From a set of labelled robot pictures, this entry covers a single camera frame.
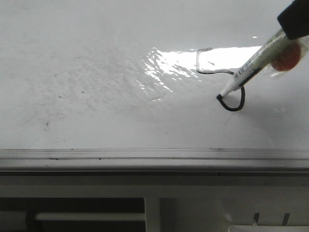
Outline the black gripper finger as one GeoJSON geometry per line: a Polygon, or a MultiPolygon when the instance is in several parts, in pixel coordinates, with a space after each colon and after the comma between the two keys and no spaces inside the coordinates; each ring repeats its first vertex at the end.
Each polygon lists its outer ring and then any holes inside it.
{"type": "Polygon", "coordinates": [[[309,1],[294,0],[277,20],[289,40],[309,35],[309,1]]]}

